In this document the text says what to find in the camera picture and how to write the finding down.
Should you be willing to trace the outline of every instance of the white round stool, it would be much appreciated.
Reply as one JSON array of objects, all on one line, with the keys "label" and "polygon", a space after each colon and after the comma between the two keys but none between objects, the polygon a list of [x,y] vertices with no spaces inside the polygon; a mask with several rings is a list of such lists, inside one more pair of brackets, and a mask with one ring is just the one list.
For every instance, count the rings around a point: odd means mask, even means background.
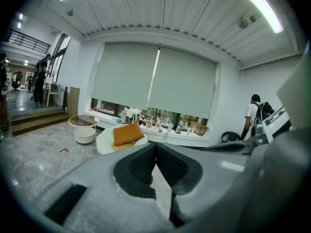
[{"label": "white round stool", "polygon": [[74,140],[78,143],[90,143],[95,140],[95,130],[93,128],[77,128],[73,131]]}]

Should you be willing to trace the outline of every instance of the kettle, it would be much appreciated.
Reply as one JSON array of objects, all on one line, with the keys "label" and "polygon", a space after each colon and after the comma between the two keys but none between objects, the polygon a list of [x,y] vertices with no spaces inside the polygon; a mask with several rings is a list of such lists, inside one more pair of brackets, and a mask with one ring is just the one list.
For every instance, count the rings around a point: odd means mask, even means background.
[{"label": "kettle", "polygon": [[183,129],[183,126],[182,126],[182,125],[183,125],[183,122],[180,121],[179,124],[174,125],[173,130],[175,130],[175,132],[176,132],[177,134],[180,134],[180,133],[181,133],[181,130]]}]

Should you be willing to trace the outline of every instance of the red floor marking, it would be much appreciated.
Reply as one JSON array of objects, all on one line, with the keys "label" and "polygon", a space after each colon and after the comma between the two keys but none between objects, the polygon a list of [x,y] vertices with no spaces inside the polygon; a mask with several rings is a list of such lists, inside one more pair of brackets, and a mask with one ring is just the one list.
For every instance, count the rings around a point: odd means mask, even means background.
[{"label": "red floor marking", "polygon": [[61,151],[67,151],[67,152],[69,152],[67,149],[60,150],[60,152],[61,152]]}]

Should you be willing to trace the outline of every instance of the window blind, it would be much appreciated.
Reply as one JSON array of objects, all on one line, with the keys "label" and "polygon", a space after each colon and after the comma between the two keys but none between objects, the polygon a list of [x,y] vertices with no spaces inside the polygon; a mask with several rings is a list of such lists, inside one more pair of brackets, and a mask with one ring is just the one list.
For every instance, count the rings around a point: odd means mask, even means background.
[{"label": "window blind", "polygon": [[92,97],[145,109],[158,46],[106,45],[98,64]]},{"label": "window blind", "polygon": [[215,76],[214,63],[161,47],[148,106],[208,118]]}]

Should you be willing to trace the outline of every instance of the orange pillow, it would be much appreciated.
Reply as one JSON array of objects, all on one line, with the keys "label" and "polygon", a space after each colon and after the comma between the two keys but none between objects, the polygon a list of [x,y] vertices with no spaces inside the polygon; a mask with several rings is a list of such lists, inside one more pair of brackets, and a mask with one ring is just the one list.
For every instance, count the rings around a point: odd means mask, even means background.
[{"label": "orange pillow", "polygon": [[125,143],[125,144],[120,145],[120,146],[115,146],[115,144],[113,143],[111,145],[111,147],[114,151],[120,151],[120,150],[124,150],[124,149],[128,149],[128,148],[132,148],[133,146],[134,146],[134,143]]},{"label": "orange pillow", "polygon": [[120,146],[125,143],[142,139],[144,134],[141,132],[139,124],[134,123],[114,129],[113,137],[115,146]]}]

